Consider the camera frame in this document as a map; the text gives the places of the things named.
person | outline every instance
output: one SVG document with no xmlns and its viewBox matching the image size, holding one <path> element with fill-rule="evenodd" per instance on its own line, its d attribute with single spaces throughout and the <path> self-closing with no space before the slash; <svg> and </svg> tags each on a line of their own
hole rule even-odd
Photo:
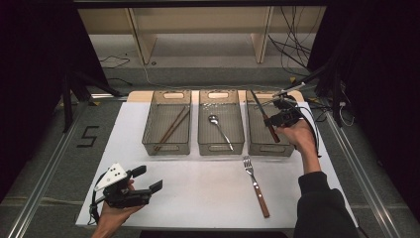
<svg viewBox="0 0 420 238">
<path fill-rule="evenodd" d="M 284 134 L 302 157 L 304 175 L 298 179 L 302 196 L 297 204 L 293 237 L 359 237 L 343 195 L 337 189 L 330 189 L 327 176 L 321 171 L 315 139 L 307 122 L 301 119 L 291 127 L 278 127 L 275 132 Z M 141 208 L 118 209 L 104 202 L 99 224 L 92 237 L 111 237 L 131 214 Z"/>
</svg>

wooden fork handle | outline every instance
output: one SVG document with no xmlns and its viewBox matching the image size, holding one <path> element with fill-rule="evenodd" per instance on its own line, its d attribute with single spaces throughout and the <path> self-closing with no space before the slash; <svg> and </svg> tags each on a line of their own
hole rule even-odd
<svg viewBox="0 0 420 238">
<path fill-rule="evenodd" d="M 260 186 L 256 182 L 254 183 L 254 189 L 256 190 L 257 198 L 259 199 L 260 207 L 262 208 L 262 215 L 263 217 L 268 218 L 268 208 L 266 207 L 265 200 L 263 199 L 263 194 L 260 190 Z"/>
</svg>

metal spoon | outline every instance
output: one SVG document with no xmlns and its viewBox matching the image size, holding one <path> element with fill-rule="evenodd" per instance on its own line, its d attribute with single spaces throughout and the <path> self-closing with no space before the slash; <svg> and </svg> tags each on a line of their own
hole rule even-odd
<svg viewBox="0 0 420 238">
<path fill-rule="evenodd" d="M 223 133 L 222 128 L 220 128 L 219 126 L 219 118 L 216 115 L 210 115 L 209 116 L 209 121 L 210 123 L 213 123 L 214 125 L 217 126 L 217 128 L 219 129 L 220 133 L 222 134 L 222 136 L 225 138 L 226 142 L 229 143 L 229 147 L 231 148 L 231 151 L 234 150 L 234 148 L 232 147 L 231 142 L 229 141 L 228 137 L 225 135 L 225 133 Z"/>
</svg>

person's right hand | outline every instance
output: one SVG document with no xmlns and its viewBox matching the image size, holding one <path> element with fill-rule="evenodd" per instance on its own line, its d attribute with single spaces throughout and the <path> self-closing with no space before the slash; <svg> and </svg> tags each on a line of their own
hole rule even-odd
<svg viewBox="0 0 420 238">
<path fill-rule="evenodd" d="M 275 133 L 284 134 L 289 142 L 302 153 L 303 149 L 315 150 L 315 139 L 308 123 L 304 119 L 300 119 L 291 127 L 277 127 Z"/>
</svg>

floor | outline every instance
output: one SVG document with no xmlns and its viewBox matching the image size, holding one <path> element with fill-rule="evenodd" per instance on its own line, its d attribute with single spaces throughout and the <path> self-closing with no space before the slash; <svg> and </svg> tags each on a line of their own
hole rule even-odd
<svg viewBox="0 0 420 238">
<path fill-rule="evenodd" d="M 285 39 L 282 34 L 272 37 L 277 41 Z M 313 35 L 308 36 L 305 46 L 310 48 L 313 39 Z M 297 74 L 307 73 L 297 63 L 283 57 L 272 43 L 267 45 L 264 63 L 256 63 L 251 39 L 243 34 L 158 36 L 151 62 L 145 67 L 140 64 L 131 36 L 91 36 L 91 40 L 111 87 L 122 92 L 182 87 L 277 90 L 289 85 L 290 78 L 301 77 Z M 293 50 L 288 52 L 298 57 Z M 306 85 L 302 94 L 315 97 L 315 85 L 316 81 Z M 97 88 L 90 90 L 103 93 Z M 89 103 L 74 100 L 75 126 L 68 133 L 62 133 L 62 105 L 56 107 L 43 142 L 0 204 L 0 237 L 11 234 L 17 222 L 26 224 L 21 237 L 88 237 L 92 234 L 92 230 L 76 227 L 74 222 L 123 101 L 124 98 L 96 98 Z M 420 237 L 418 221 L 376 163 L 374 151 L 358 127 L 357 118 L 352 126 L 345 125 L 337 132 L 331 113 L 315 108 L 315 104 L 312 106 L 346 197 L 366 234 L 375 238 Z M 343 111 L 343 117 L 350 125 L 352 115 Z M 90 142 L 82 138 L 89 126 L 97 126 L 89 131 L 96 136 L 94 146 L 78 147 Z M 350 159 L 338 140 L 343 135 L 354 150 Z M 354 157 L 367 175 L 370 183 L 367 189 L 358 181 L 351 163 Z M 377 207 L 367 199 L 367 194 L 376 195 L 379 206 L 389 214 L 390 222 L 380 222 Z M 34 197 L 38 201 L 31 203 Z M 31 211 L 31 215 L 23 216 L 24 209 Z M 388 232 L 384 226 L 395 231 Z M 293 229 L 283 232 L 292 237 Z M 121 229 L 115 237 L 139 237 L 139 234 L 139 230 Z"/>
</svg>

